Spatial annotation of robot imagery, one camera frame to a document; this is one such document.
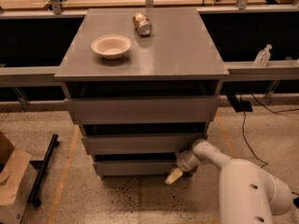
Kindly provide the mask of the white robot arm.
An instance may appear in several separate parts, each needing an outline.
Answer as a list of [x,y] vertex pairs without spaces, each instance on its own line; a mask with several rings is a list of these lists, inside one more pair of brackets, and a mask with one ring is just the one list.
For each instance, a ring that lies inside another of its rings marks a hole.
[[286,183],[251,161],[222,153],[203,139],[177,154],[176,166],[165,183],[174,183],[207,161],[220,170],[220,224],[273,224],[274,216],[292,209],[292,192]]

